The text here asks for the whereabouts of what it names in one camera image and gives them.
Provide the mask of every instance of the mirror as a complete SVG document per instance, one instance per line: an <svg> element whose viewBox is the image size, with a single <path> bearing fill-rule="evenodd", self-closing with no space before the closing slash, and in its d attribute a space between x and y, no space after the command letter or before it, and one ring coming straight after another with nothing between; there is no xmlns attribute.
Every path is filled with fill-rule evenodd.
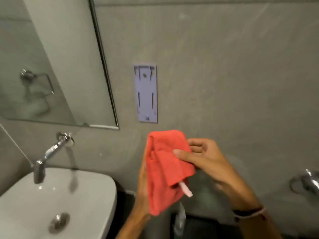
<svg viewBox="0 0 319 239"><path fill-rule="evenodd" d="M118 129L89 0L0 0L0 115Z"/></svg>

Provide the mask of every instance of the faucet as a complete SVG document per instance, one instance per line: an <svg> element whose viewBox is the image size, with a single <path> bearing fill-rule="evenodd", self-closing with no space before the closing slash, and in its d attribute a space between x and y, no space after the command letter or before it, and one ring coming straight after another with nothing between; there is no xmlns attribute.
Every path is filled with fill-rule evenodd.
<svg viewBox="0 0 319 239"><path fill-rule="evenodd" d="M40 184L44 181L46 161L53 157L53 155L56 154L62 147L71 147L74 145L74 139L66 133L58 132L56 134L56 138L58 142L45 152L42 159L39 159L35 162L33 170L33 181L35 184Z"/></svg>

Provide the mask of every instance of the folded red cloth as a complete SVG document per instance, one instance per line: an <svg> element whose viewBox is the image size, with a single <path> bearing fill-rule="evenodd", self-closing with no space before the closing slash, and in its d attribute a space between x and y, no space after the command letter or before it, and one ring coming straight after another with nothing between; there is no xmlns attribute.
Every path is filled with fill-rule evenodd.
<svg viewBox="0 0 319 239"><path fill-rule="evenodd" d="M183 195L179 182L195 174L192 164L173 154L174 149L191 152L184 133L171 130L150 132L147 138L146 169L150 213L158 215Z"/></svg>

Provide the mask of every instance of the chrome drain plug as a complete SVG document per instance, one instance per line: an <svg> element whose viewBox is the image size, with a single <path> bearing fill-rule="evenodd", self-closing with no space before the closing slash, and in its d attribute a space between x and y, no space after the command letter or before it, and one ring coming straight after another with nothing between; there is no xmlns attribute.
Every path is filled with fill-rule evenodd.
<svg viewBox="0 0 319 239"><path fill-rule="evenodd" d="M51 234L57 234L63 231L70 221L70 215L68 213L61 213L56 215L50 225L49 232Z"/></svg>

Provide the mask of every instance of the sink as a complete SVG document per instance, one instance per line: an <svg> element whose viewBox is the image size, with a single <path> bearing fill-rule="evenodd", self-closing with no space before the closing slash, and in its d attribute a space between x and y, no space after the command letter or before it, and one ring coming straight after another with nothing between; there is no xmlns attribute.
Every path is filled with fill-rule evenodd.
<svg viewBox="0 0 319 239"><path fill-rule="evenodd" d="M107 175L46 168L35 185L30 173L0 197L1 238L104 239L116 197Z"/></svg>

